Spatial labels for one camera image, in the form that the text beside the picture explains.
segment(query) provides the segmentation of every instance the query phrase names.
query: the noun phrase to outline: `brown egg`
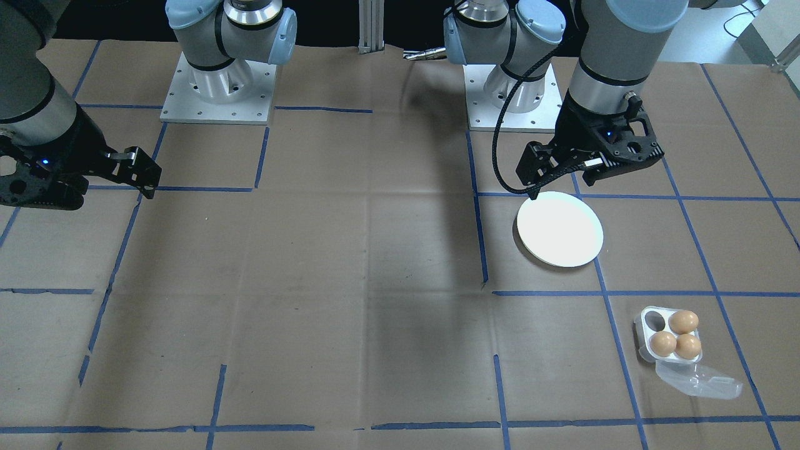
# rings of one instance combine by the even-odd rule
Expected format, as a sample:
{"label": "brown egg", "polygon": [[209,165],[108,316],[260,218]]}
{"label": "brown egg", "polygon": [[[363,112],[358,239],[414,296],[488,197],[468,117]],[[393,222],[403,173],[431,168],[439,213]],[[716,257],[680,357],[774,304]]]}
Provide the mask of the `brown egg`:
{"label": "brown egg", "polygon": [[696,330],[699,322],[697,314],[683,309],[670,317],[670,328],[676,334],[683,335]]}
{"label": "brown egg", "polygon": [[678,345],[675,347],[675,353],[684,360],[693,360],[701,351],[700,340],[694,335],[680,335],[678,336]]}
{"label": "brown egg", "polygon": [[669,331],[659,331],[650,337],[650,348],[658,356],[669,356],[675,351],[678,341]]}

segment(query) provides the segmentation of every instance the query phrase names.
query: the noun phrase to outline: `plastic egg carton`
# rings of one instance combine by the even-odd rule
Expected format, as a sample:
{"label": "plastic egg carton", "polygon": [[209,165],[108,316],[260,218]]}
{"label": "plastic egg carton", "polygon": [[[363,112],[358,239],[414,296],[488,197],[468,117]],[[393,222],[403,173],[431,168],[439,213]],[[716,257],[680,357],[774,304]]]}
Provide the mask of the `plastic egg carton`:
{"label": "plastic egg carton", "polygon": [[[650,348],[650,338],[659,331],[668,331],[675,335],[676,338],[679,336],[679,333],[672,331],[670,328],[670,317],[678,311],[681,310],[649,306],[642,309],[642,313],[634,319],[636,336],[638,337],[639,344],[639,355],[641,355],[645,361],[654,363],[660,360],[668,363],[695,364],[702,359],[702,348],[700,349],[700,354],[691,360],[681,358],[674,352],[670,353],[668,356],[658,356],[653,352],[653,349]],[[700,339],[700,335],[696,329],[687,334]]]}

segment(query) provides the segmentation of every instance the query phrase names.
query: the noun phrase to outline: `blue tape line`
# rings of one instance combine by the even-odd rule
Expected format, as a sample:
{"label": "blue tape line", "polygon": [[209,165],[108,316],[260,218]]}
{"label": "blue tape line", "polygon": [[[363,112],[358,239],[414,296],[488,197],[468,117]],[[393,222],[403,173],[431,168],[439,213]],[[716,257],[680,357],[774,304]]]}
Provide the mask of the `blue tape line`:
{"label": "blue tape line", "polygon": [[89,338],[89,353],[94,350],[94,345],[97,343],[98,334],[100,333],[100,323],[102,322],[103,315],[106,313],[106,306],[108,305],[108,299],[111,296],[111,290],[114,287],[114,280],[117,278],[117,272],[119,272],[119,267],[122,264],[122,256],[125,255],[125,249],[128,247],[128,239],[130,239],[130,233],[134,229],[134,222],[136,222],[136,216],[139,214],[139,208],[141,205],[142,194],[139,194],[139,197],[136,200],[136,206],[134,206],[134,210],[130,213],[128,228],[125,229],[125,235],[122,237],[122,243],[120,244],[119,251],[117,252],[117,260],[114,262],[114,269],[111,271],[111,277],[108,280],[106,294],[103,296],[102,303],[100,304],[100,311],[98,311],[97,319],[94,320],[92,336]]}
{"label": "blue tape line", "polygon": [[514,194],[512,192],[478,192],[478,197],[527,197],[525,194]]}
{"label": "blue tape line", "polygon": [[[633,199],[633,200],[697,200],[706,202],[800,202],[800,198],[795,197],[713,197],[701,195],[635,195],[635,194],[581,194],[586,199]],[[512,194],[510,192],[478,192],[478,197],[527,197],[523,194]]]}
{"label": "blue tape line", "polygon": [[303,424],[288,425],[222,425],[214,432],[312,432],[314,427]]}
{"label": "blue tape line", "polygon": [[98,41],[94,44],[94,50],[92,50],[92,55],[89,57],[89,61],[86,63],[86,67],[83,68],[83,73],[81,74],[81,78],[78,79],[78,84],[75,86],[75,90],[72,91],[72,99],[78,97],[78,92],[81,90],[81,86],[83,86],[84,80],[86,80],[86,76],[89,74],[89,69],[92,67],[92,62],[94,62],[94,57],[97,56],[98,50],[100,50],[100,44],[102,41]]}
{"label": "blue tape line", "polygon": [[656,417],[644,419],[648,425],[666,424],[741,424],[745,422],[762,422],[761,416],[710,416],[710,417]]}
{"label": "blue tape line", "polygon": [[372,114],[372,110],[353,110],[349,108],[329,108],[327,106],[276,106],[276,110],[290,110],[290,111],[331,111],[331,112],[348,112],[359,114]]}
{"label": "blue tape line", "polygon": [[191,192],[252,192],[252,187],[193,187],[193,186],[159,186],[158,191],[191,191]]}
{"label": "blue tape line", "polygon": [[500,429],[502,430],[502,444],[505,450],[511,450],[511,438],[508,434],[508,414],[506,413],[506,393],[502,386],[502,372],[500,370],[500,356],[494,356],[494,378],[498,385],[498,402],[500,403]]}
{"label": "blue tape line", "polygon": [[514,420],[509,428],[618,427],[636,425],[636,419]]}
{"label": "blue tape line", "polygon": [[261,154],[258,156],[258,169],[255,172],[254,187],[258,189],[258,184],[261,182],[261,172],[264,170],[264,158],[266,157],[266,143],[270,140],[270,128],[264,130],[264,141],[261,144]]}
{"label": "blue tape line", "polygon": [[161,144],[164,142],[164,135],[166,134],[166,126],[169,125],[168,123],[164,122],[161,124],[161,131],[158,132],[158,139],[155,141],[155,148],[153,149],[153,156],[152,159],[155,161],[158,158],[158,152],[161,151]]}
{"label": "blue tape line", "polygon": [[630,380],[630,372],[628,370],[628,363],[625,361],[625,353],[622,351],[622,341],[619,338],[619,330],[617,329],[617,322],[614,319],[614,311],[611,308],[611,300],[609,299],[606,290],[606,280],[602,275],[600,268],[600,260],[594,259],[594,270],[598,273],[598,281],[600,282],[600,289],[603,291],[603,303],[606,305],[606,314],[611,325],[611,333],[614,335],[614,345],[617,347],[617,356],[619,363],[622,366],[622,374],[625,377],[625,385],[628,389],[628,396],[630,397],[630,406],[634,409],[634,418],[636,419],[636,429],[639,431],[639,440],[642,442],[642,450],[648,450],[647,435],[645,434],[644,423],[642,422],[642,414],[639,412],[638,401],[636,400],[636,392],[634,392],[634,385]]}
{"label": "blue tape line", "polygon": [[[662,161],[664,163],[666,175],[667,177],[669,177],[670,183],[672,184],[672,189],[673,191],[675,191],[675,195],[680,197],[678,184],[675,182],[674,176],[672,176],[672,170],[670,169],[670,164],[666,161],[666,158],[662,158]],[[706,275],[708,276],[709,283],[711,283],[711,289],[714,291],[716,295],[717,304],[719,305],[719,311],[722,313],[722,319],[725,321],[725,325],[728,328],[728,334],[730,334],[730,338],[734,342],[734,347],[736,348],[736,353],[739,356],[739,361],[741,362],[742,368],[744,369],[745,375],[747,376],[747,382],[750,384],[750,389],[753,390],[753,395],[755,397],[756,403],[758,404],[758,409],[761,411],[762,418],[764,420],[764,423],[766,424],[766,429],[770,433],[770,438],[772,438],[772,444],[775,446],[775,450],[780,450],[781,445],[778,443],[778,437],[777,435],[775,435],[775,430],[773,429],[769,415],[766,412],[766,407],[764,406],[764,402],[762,401],[761,394],[758,393],[758,388],[756,388],[755,382],[753,381],[753,376],[750,374],[750,368],[747,366],[747,360],[745,359],[744,352],[742,351],[742,347],[739,345],[739,340],[736,337],[736,332],[734,331],[733,324],[730,322],[730,318],[728,317],[728,311],[725,308],[725,302],[722,301],[722,295],[720,294],[719,289],[717,287],[717,282],[714,280],[714,274],[711,273],[711,266],[708,264],[708,259],[706,259],[706,253],[703,251],[702,246],[700,245],[700,239],[698,238],[697,232],[695,231],[694,225],[692,224],[692,220],[689,217],[689,212],[686,209],[686,205],[684,204],[682,199],[678,199],[678,205],[680,205],[681,207],[681,213],[683,213],[683,218],[686,221],[686,225],[689,228],[689,233],[691,233],[692,235],[692,240],[694,241],[694,245],[697,248],[698,255],[700,256],[700,260],[702,261],[703,268],[706,270]]]}
{"label": "blue tape line", "polygon": [[499,422],[428,422],[374,425],[372,430],[447,430],[459,428],[500,428]]}
{"label": "blue tape line", "polygon": [[706,76],[706,79],[708,80],[708,83],[711,85],[711,89],[714,91],[714,95],[717,96],[717,100],[719,101],[719,104],[722,106],[722,110],[725,111],[725,115],[728,117],[728,121],[730,121],[730,125],[734,128],[734,131],[736,132],[736,137],[739,139],[739,142],[742,144],[742,148],[744,149],[745,153],[747,154],[747,158],[750,160],[750,164],[753,165],[753,169],[755,170],[756,175],[758,175],[758,179],[761,181],[761,184],[764,186],[764,191],[766,191],[767,196],[769,196],[770,199],[772,200],[772,204],[775,207],[775,210],[778,212],[778,216],[780,216],[781,221],[783,222],[783,226],[786,227],[786,229],[788,230],[789,234],[792,236],[792,239],[794,240],[794,245],[798,248],[798,250],[800,250],[800,241],[798,241],[797,235],[792,230],[791,225],[789,225],[789,221],[786,220],[786,217],[784,216],[780,205],[778,205],[778,202],[775,201],[775,196],[772,195],[772,190],[770,189],[770,186],[766,183],[766,179],[764,178],[764,175],[761,173],[761,169],[758,168],[758,164],[756,164],[755,158],[753,158],[753,154],[750,153],[750,148],[747,146],[747,143],[745,143],[745,139],[742,137],[742,133],[739,132],[739,127],[736,126],[736,122],[734,121],[733,116],[730,115],[730,111],[728,111],[728,106],[726,106],[725,102],[722,101],[722,96],[719,94],[719,91],[717,90],[717,87],[714,85],[714,81],[711,80],[711,76],[709,75],[708,70],[706,69],[706,66],[704,64],[701,64],[700,67],[702,68],[702,72]]}
{"label": "blue tape line", "polygon": [[572,172],[570,177],[572,178],[572,187],[575,189],[575,194],[579,195],[581,187],[578,185],[578,177],[575,176],[575,172]]}
{"label": "blue tape line", "polygon": [[89,355],[83,356],[83,363],[81,363],[81,371],[78,372],[78,385],[83,386],[83,379],[86,377],[86,369],[89,368]]}
{"label": "blue tape line", "polygon": [[470,158],[470,177],[472,178],[472,194],[478,194],[478,176],[475,174],[475,157],[472,153],[472,135],[467,130],[464,135],[466,136],[466,155]]}
{"label": "blue tape line", "polygon": [[82,108],[111,108],[121,110],[160,110],[163,105],[109,105],[105,103],[81,103]]}
{"label": "blue tape line", "polygon": [[11,233],[11,226],[14,225],[14,221],[17,220],[17,215],[19,215],[20,207],[14,208],[14,212],[11,213],[11,217],[8,218],[8,223],[6,223],[6,228],[3,229],[2,235],[0,235],[0,247],[4,243],[6,243],[6,238],[8,234]]}
{"label": "blue tape line", "polygon": [[7,287],[0,289],[0,292],[11,292],[13,294],[91,295],[94,294],[94,289],[37,289],[28,287]]}
{"label": "blue tape line", "polygon": [[770,416],[773,422],[800,422],[800,416]]}
{"label": "blue tape line", "polygon": [[225,372],[228,366],[221,364],[219,366],[219,380],[217,381],[217,392],[214,395],[214,410],[211,412],[211,424],[208,431],[208,438],[206,439],[206,450],[214,448],[214,433],[217,431],[217,419],[219,418],[219,407],[222,405],[222,388],[225,387]]}
{"label": "blue tape line", "polygon": [[483,237],[483,221],[481,220],[481,203],[478,200],[478,177],[475,174],[475,158],[472,153],[472,136],[467,130],[466,154],[470,159],[470,176],[472,178],[472,195],[475,204],[475,222],[478,226],[478,248],[481,252],[481,269],[483,270],[483,283],[489,282],[489,264],[486,262],[486,241]]}
{"label": "blue tape line", "polygon": [[478,249],[481,252],[481,270],[483,271],[483,283],[489,282],[489,264],[486,261],[486,241],[483,238],[483,221],[481,221],[481,204],[478,197],[473,197],[475,203],[475,222],[478,225]]}

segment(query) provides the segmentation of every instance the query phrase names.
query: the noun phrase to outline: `blue tape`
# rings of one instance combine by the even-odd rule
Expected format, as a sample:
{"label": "blue tape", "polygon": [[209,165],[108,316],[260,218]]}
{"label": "blue tape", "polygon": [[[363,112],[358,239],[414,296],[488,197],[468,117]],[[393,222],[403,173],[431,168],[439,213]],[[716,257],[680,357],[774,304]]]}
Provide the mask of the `blue tape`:
{"label": "blue tape", "polygon": [[83,363],[81,363],[81,371],[78,372],[78,385],[83,387],[83,379],[86,377],[86,369],[89,368],[89,355],[83,356]]}
{"label": "blue tape", "polygon": [[714,91],[714,95],[717,96],[717,100],[719,101],[719,104],[722,106],[722,110],[725,111],[725,115],[728,117],[728,121],[730,121],[730,125],[734,128],[734,131],[736,132],[736,137],[739,139],[739,142],[742,144],[742,148],[744,149],[745,153],[747,154],[747,158],[750,160],[750,164],[753,165],[753,169],[755,170],[756,175],[758,175],[758,179],[761,181],[761,184],[764,186],[764,191],[766,191],[767,196],[769,196],[770,199],[772,200],[772,204],[775,207],[775,210],[778,212],[778,216],[781,218],[781,221],[783,222],[783,226],[786,227],[786,229],[788,230],[789,234],[792,236],[792,239],[794,240],[794,245],[798,248],[798,250],[800,250],[800,241],[798,241],[797,235],[792,230],[791,225],[789,225],[789,221],[786,220],[786,217],[784,216],[780,205],[778,205],[778,202],[775,201],[775,196],[772,195],[772,190],[770,189],[770,186],[766,183],[766,179],[764,178],[764,175],[761,173],[761,169],[758,168],[758,164],[756,164],[755,158],[753,158],[753,154],[750,153],[750,148],[747,146],[747,143],[745,143],[745,139],[742,137],[742,133],[739,132],[739,127],[736,126],[736,122],[734,121],[733,116],[730,115],[730,111],[728,111],[728,106],[726,106],[725,102],[722,101],[722,96],[719,94],[719,91],[717,90],[717,87],[714,85],[714,81],[711,80],[711,76],[709,75],[708,70],[706,69],[706,66],[704,64],[701,64],[700,67],[702,68],[702,72],[706,76],[706,79],[708,80],[709,85],[711,85],[711,89]]}
{"label": "blue tape", "polygon": [[303,424],[287,425],[222,425],[215,432],[312,432],[314,427]]}
{"label": "blue tape", "polygon": [[[662,161],[664,163],[664,168],[666,169],[666,175],[667,177],[669,177],[670,183],[672,184],[672,189],[675,191],[675,195],[680,197],[678,184],[675,182],[675,178],[672,176],[672,170],[670,170],[670,164],[666,161],[666,158],[662,158]],[[694,245],[697,248],[698,255],[700,256],[700,260],[702,261],[703,268],[705,268],[706,270],[706,275],[708,276],[709,283],[711,283],[711,289],[714,291],[714,294],[717,298],[717,304],[719,306],[719,311],[722,313],[722,319],[725,321],[725,325],[728,328],[728,334],[730,335],[730,338],[734,342],[734,347],[736,348],[736,353],[739,357],[739,362],[742,364],[742,368],[745,371],[745,375],[747,376],[747,382],[748,384],[750,384],[750,389],[752,389],[753,391],[756,403],[758,404],[758,409],[761,411],[762,419],[764,420],[764,423],[766,424],[766,429],[770,434],[770,438],[772,439],[772,444],[773,446],[775,446],[775,450],[780,450],[781,445],[778,443],[778,437],[777,435],[775,435],[775,430],[773,429],[769,415],[766,412],[766,407],[764,406],[764,402],[762,401],[761,394],[758,393],[758,388],[756,388],[755,382],[753,381],[753,377],[750,374],[750,368],[747,366],[747,360],[745,359],[744,352],[742,352],[742,347],[739,345],[739,340],[736,337],[736,332],[734,331],[733,324],[730,322],[730,318],[728,317],[728,311],[725,308],[725,303],[722,301],[722,295],[720,294],[719,289],[717,287],[717,282],[714,280],[714,274],[711,273],[711,266],[708,264],[708,259],[706,259],[706,253],[703,251],[702,246],[700,245],[700,239],[698,239],[697,233],[695,232],[694,229],[694,225],[692,225],[692,220],[689,217],[689,212],[686,209],[686,205],[680,198],[678,199],[678,204],[681,207],[683,218],[686,221],[686,225],[689,228],[689,233],[691,233],[692,235],[692,240],[694,241]]]}
{"label": "blue tape", "polygon": [[92,295],[94,294],[94,289],[36,289],[28,287],[7,287],[0,289],[0,292],[11,292],[13,294]]}
{"label": "blue tape", "polygon": [[478,195],[478,176],[475,174],[475,158],[472,153],[472,135],[467,130],[464,135],[466,136],[466,155],[470,159],[470,177],[472,178],[472,194]]}
{"label": "blue tape", "polygon": [[217,419],[219,418],[219,408],[222,406],[222,388],[225,387],[225,372],[228,366],[221,364],[219,366],[219,380],[217,381],[217,391],[214,395],[214,410],[211,412],[210,430],[208,431],[208,438],[206,439],[206,450],[214,448],[214,434],[217,431]]}
{"label": "blue tape", "polygon": [[609,299],[608,292],[606,291],[606,280],[602,275],[599,259],[594,259],[594,270],[598,273],[598,281],[600,288],[603,291],[603,303],[606,305],[606,314],[611,325],[611,333],[614,335],[614,345],[617,347],[617,356],[619,363],[622,366],[622,375],[625,377],[625,385],[628,389],[628,396],[630,397],[630,406],[634,409],[634,418],[636,419],[636,429],[639,431],[639,440],[642,442],[642,450],[648,450],[647,435],[645,434],[644,423],[642,422],[642,414],[639,412],[638,401],[636,400],[636,393],[634,392],[634,385],[630,381],[630,372],[628,371],[628,363],[625,361],[625,353],[622,351],[622,341],[619,339],[619,330],[617,329],[617,322],[614,320],[614,311],[611,308],[611,300]]}
{"label": "blue tape", "polygon": [[290,111],[331,111],[331,112],[347,112],[358,114],[372,114],[372,110],[354,110],[349,108],[329,108],[328,106],[276,106],[276,110],[290,110]]}
{"label": "blue tape", "polygon": [[14,221],[17,220],[17,215],[19,215],[19,207],[14,208],[14,212],[11,213],[11,217],[8,218],[8,223],[6,223],[6,228],[3,229],[2,235],[0,235],[0,248],[2,245],[6,243],[6,238],[8,234],[11,233],[11,226],[14,225]]}
{"label": "blue tape", "polygon": [[773,422],[800,422],[800,416],[770,416]]}
{"label": "blue tape", "polygon": [[478,197],[527,197],[525,194],[514,194],[512,192],[478,192]]}
{"label": "blue tape", "polygon": [[500,428],[499,422],[485,421],[485,422],[428,422],[416,423],[410,422],[407,424],[380,424],[374,425],[372,430],[447,430],[447,429],[460,429],[460,428]]}
{"label": "blue tape", "polygon": [[498,385],[498,402],[500,403],[500,429],[502,430],[502,444],[505,450],[511,450],[511,438],[508,433],[508,414],[506,413],[506,393],[502,386],[502,372],[500,370],[500,357],[494,356],[494,378]]}
{"label": "blue tape", "polygon": [[100,50],[101,41],[98,41],[94,44],[94,50],[92,50],[92,55],[89,57],[89,61],[86,63],[86,67],[83,68],[83,73],[81,74],[81,78],[78,79],[78,84],[75,86],[75,90],[72,91],[72,99],[78,97],[78,92],[81,90],[83,86],[84,80],[86,80],[86,76],[89,74],[89,69],[92,67],[92,62],[94,62],[94,57],[97,56],[98,50]]}
{"label": "blue tape", "polygon": [[255,183],[253,187],[258,189],[258,184],[261,182],[261,172],[264,170],[264,158],[266,157],[266,143],[270,140],[270,128],[264,130],[264,140],[261,144],[261,154],[258,156],[258,169],[255,172]]}
{"label": "blue tape", "polygon": [[114,269],[111,271],[111,277],[108,280],[106,294],[103,296],[102,303],[100,304],[100,311],[98,311],[97,319],[94,320],[92,336],[89,338],[89,353],[94,350],[94,345],[97,343],[98,334],[100,333],[100,323],[102,322],[103,315],[106,313],[106,306],[108,305],[108,299],[111,296],[111,290],[114,287],[114,280],[117,278],[117,272],[119,272],[120,265],[122,265],[122,257],[125,255],[125,249],[128,247],[128,239],[130,239],[130,233],[134,229],[136,216],[139,214],[139,208],[141,205],[142,194],[139,194],[139,197],[136,200],[136,206],[134,206],[134,210],[130,213],[128,228],[125,229],[125,235],[122,237],[122,243],[119,246],[119,252],[117,252],[117,260],[114,262]]}
{"label": "blue tape", "polygon": [[489,265],[486,262],[486,241],[483,238],[483,221],[481,220],[481,203],[478,200],[478,177],[475,174],[475,158],[472,153],[472,136],[467,130],[466,154],[470,159],[470,176],[472,177],[472,195],[475,204],[475,222],[478,226],[478,248],[481,252],[481,269],[483,270],[483,283],[489,282]]}
{"label": "blue tape", "polygon": [[166,126],[168,123],[161,124],[161,131],[158,132],[158,139],[155,141],[155,148],[153,149],[152,159],[155,161],[158,158],[158,152],[161,151],[161,143],[164,142],[164,135],[166,134]]}
{"label": "blue tape", "polygon": [[509,428],[618,427],[636,425],[636,419],[514,420]]}
{"label": "blue tape", "polygon": [[252,192],[252,187],[194,187],[194,186],[159,186],[158,191],[189,192]]}
{"label": "blue tape", "polygon": [[475,222],[478,225],[478,249],[481,252],[481,270],[483,271],[483,283],[489,282],[489,264],[486,261],[486,242],[483,238],[483,221],[481,221],[481,205],[478,197],[472,198],[475,203]]}
{"label": "blue tape", "polygon": [[761,416],[710,416],[710,417],[657,417],[653,419],[644,419],[645,424],[648,425],[665,425],[665,424],[729,424],[729,423],[745,423],[745,422],[762,422],[764,420]]}

